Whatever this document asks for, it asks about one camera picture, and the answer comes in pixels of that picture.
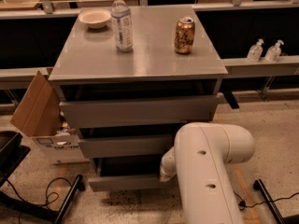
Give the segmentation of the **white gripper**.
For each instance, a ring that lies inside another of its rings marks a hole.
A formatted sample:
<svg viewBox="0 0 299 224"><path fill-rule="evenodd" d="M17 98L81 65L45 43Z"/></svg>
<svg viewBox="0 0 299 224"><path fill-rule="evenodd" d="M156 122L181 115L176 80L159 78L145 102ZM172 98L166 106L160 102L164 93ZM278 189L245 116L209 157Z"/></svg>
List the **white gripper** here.
<svg viewBox="0 0 299 224"><path fill-rule="evenodd" d="M175 150L171 147L163 156L160 162L160 182L167 182L177 174Z"/></svg>

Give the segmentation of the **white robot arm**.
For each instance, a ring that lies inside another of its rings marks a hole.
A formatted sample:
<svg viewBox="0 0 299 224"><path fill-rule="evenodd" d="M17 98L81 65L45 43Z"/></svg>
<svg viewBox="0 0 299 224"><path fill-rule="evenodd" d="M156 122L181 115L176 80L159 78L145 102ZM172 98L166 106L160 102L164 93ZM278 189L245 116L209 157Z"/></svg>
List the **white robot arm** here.
<svg viewBox="0 0 299 224"><path fill-rule="evenodd" d="M178 179L185 224L244 224L225 165L248 161L252 134L232 124L182 126L160 164L160 180Z"/></svg>

